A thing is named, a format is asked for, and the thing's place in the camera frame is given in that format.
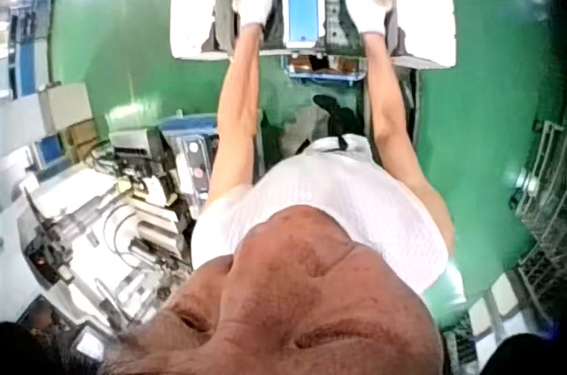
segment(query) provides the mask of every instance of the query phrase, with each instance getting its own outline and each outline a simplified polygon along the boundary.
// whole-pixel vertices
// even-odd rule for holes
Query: metal rack
[[[544,121],[531,172],[518,179],[516,214],[536,240],[518,272],[542,321],[559,316],[567,296],[567,132]]]

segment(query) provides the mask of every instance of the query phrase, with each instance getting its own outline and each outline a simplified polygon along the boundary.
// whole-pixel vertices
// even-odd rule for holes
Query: forearm
[[[374,139],[384,169],[419,198],[439,227],[449,253],[454,248],[454,228],[445,201],[431,187],[419,166],[409,139],[406,111],[398,78],[380,35],[364,35],[369,60],[369,97]]]
[[[219,136],[253,137],[258,118],[261,27],[252,25],[240,32],[234,61],[229,67],[219,101]]]
[[[406,112],[384,38],[378,34],[366,34],[363,40],[369,62],[368,86],[374,138],[379,141],[394,132],[406,131]]]

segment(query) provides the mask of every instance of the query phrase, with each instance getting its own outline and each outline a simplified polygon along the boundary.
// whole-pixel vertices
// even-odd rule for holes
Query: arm
[[[260,25],[244,27],[238,38],[219,101],[219,149],[207,205],[240,184],[252,183],[254,136],[258,124]]]
[[[398,79],[384,42],[384,20],[391,0],[346,0],[369,60],[369,99],[374,138],[384,169],[419,198],[439,227],[449,253],[454,249],[454,227],[445,201],[431,187],[419,166],[409,139]]]
[[[419,198],[439,227],[449,253],[454,250],[454,227],[445,201],[429,184],[409,139],[398,79],[379,34],[363,35],[369,60],[369,97],[374,140],[384,169]]]
[[[219,149],[211,174],[206,204],[241,184],[252,184],[254,136],[258,127],[259,57],[262,25],[273,0],[234,0],[240,15],[240,34],[218,110]]]

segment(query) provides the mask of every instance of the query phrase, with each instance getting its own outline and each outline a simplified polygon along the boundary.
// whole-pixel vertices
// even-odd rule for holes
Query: factory equipment
[[[230,58],[239,33],[232,0],[171,0],[170,44],[178,59]],[[397,66],[456,63],[453,0],[392,0],[385,40]],[[362,58],[345,0],[274,0],[260,55]]]
[[[66,196],[80,191],[87,199],[56,215],[27,192],[35,234],[20,226],[20,244],[42,289],[79,290],[110,331],[152,317],[192,272],[190,235],[208,197],[218,141],[214,115],[115,131],[88,152],[93,170],[75,170],[111,187],[69,188]],[[96,267],[111,260],[120,270]]]

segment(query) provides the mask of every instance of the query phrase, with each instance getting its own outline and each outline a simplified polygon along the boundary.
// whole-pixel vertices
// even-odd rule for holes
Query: eye
[[[183,312],[178,311],[177,316],[189,328],[197,332],[205,333],[211,330],[211,324],[209,324],[204,317],[198,315],[196,312],[184,309]]]
[[[297,348],[313,348],[343,340],[378,340],[384,335],[384,327],[363,320],[346,319],[324,324],[300,335],[295,340]]]
[[[354,330],[345,330],[339,327],[328,326],[301,335],[296,339],[295,345],[297,348],[305,349],[324,346],[326,344],[330,344],[331,342],[360,339],[364,337],[364,335],[361,335]]]

